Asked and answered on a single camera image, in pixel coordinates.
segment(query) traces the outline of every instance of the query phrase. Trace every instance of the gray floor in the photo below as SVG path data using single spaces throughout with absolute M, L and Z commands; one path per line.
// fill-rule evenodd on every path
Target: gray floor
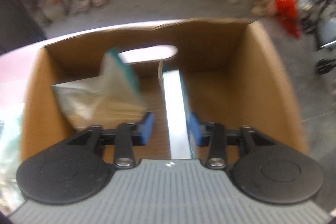
M 110 0 L 101 9 L 62 16 L 58 5 L 46 10 L 54 19 L 44 27 L 48 37 L 109 25 L 195 17 L 251 18 L 248 0 L 236 6 L 225 0 Z M 296 40 L 275 19 L 261 19 L 276 46 L 293 84 L 310 145 L 310 156 L 325 171 L 325 184 L 317 197 L 328 211 L 336 207 L 336 112 L 326 79 L 315 74 L 313 40 Z

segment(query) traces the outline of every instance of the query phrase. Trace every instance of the metal screw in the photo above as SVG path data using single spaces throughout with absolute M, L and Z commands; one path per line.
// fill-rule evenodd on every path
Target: metal screw
M 118 158 L 115 160 L 116 165 L 126 167 L 133 164 L 133 160 L 130 158 Z
M 225 160 L 222 158 L 211 158 L 209 164 L 213 167 L 222 167 L 225 165 Z

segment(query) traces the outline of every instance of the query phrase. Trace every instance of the red cloth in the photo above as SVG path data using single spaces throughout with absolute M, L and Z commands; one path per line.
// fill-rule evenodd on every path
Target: red cloth
M 275 6 L 277 7 L 278 19 L 282 27 L 288 32 L 288 34 L 300 38 L 301 31 L 297 22 L 297 11 L 295 0 L 275 0 Z

